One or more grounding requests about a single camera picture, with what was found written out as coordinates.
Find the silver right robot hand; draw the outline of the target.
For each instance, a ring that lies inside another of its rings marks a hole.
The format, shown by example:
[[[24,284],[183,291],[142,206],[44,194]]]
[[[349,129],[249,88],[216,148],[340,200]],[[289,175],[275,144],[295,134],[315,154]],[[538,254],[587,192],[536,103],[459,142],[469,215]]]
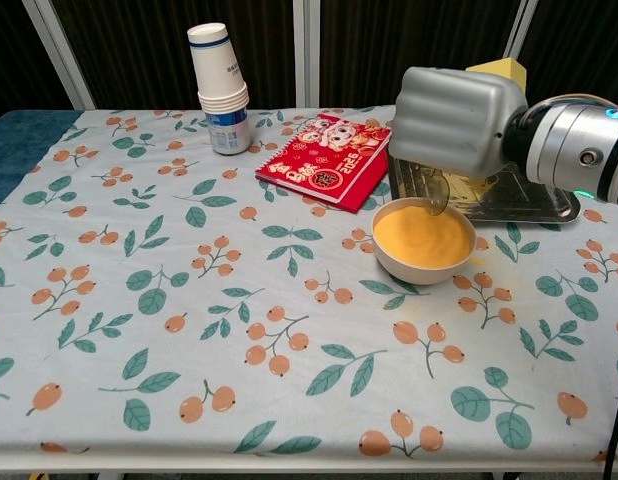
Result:
[[[503,141],[528,107],[504,77],[410,67],[395,102],[389,154],[452,174],[488,177],[504,168]]]

